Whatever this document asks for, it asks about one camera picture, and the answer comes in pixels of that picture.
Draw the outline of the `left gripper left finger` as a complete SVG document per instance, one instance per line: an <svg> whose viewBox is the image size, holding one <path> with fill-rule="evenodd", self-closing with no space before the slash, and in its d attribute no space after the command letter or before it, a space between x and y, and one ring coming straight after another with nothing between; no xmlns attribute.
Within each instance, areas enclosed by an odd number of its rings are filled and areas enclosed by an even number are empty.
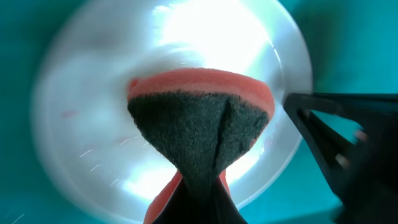
<svg viewBox="0 0 398 224"><path fill-rule="evenodd" d="M164 205L152 224L189 224L191 222L191 196L183 179Z"/></svg>

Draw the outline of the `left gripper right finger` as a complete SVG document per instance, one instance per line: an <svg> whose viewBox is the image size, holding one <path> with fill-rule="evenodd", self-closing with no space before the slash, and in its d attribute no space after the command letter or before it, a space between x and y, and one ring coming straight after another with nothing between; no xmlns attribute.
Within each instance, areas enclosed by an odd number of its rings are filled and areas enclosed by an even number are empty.
<svg viewBox="0 0 398 224"><path fill-rule="evenodd" d="M219 177L211 189L211 202L214 224L247 224Z"/></svg>

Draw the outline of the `light blue plate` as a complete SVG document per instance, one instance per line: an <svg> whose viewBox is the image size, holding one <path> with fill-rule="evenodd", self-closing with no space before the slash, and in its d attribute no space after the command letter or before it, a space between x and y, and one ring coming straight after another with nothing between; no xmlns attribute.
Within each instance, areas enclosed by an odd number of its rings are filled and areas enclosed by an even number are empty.
<svg viewBox="0 0 398 224"><path fill-rule="evenodd" d="M268 85L274 115L226 180L242 208L278 178L302 140L283 103L313 90L304 38L278 1L93 0L58 34L34 94L36 150L67 199L106 223L143 222L175 167L134 125L127 86L183 67Z"/></svg>

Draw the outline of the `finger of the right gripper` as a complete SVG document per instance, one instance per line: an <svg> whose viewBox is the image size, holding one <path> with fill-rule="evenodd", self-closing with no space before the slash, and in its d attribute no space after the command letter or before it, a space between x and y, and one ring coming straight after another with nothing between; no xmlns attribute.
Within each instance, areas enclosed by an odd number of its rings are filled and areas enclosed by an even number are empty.
<svg viewBox="0 0 398 224"><path fill-rule="evenodd" d="M396 94L289 94L284 103L285 112L308 144L332 192L337 195L338 179L342 168L335 159L338 153L334 129L316 114L320 111L357 122L365 132L385 128L397 120Z"/></svg>

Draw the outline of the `green and orange sponge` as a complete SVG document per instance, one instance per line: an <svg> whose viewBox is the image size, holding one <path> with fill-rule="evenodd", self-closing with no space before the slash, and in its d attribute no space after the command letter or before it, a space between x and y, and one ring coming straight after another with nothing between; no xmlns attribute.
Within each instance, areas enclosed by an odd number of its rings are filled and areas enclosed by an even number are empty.
<svg viewBox="0 0 398 224"><path fill-rule="evenodd" d="M225 170L255 145L274 115L262 81L210 68L179 68L135 78L127 109L142 137L176 167L149 205L151 223L183 179L191 196L191 222L211 223L211 189Z"/></svg>

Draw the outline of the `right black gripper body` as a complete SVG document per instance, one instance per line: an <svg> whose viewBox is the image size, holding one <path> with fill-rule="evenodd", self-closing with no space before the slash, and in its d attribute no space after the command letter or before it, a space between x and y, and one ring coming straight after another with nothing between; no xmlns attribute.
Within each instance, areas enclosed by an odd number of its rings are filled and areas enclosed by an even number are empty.
<svg viewBox="0 0 398 224"><path fill-rule="evenodd" d="M366 130L353 144L338 133L335 159L342 168L336 223L397 224L397 120Z"/></svg>

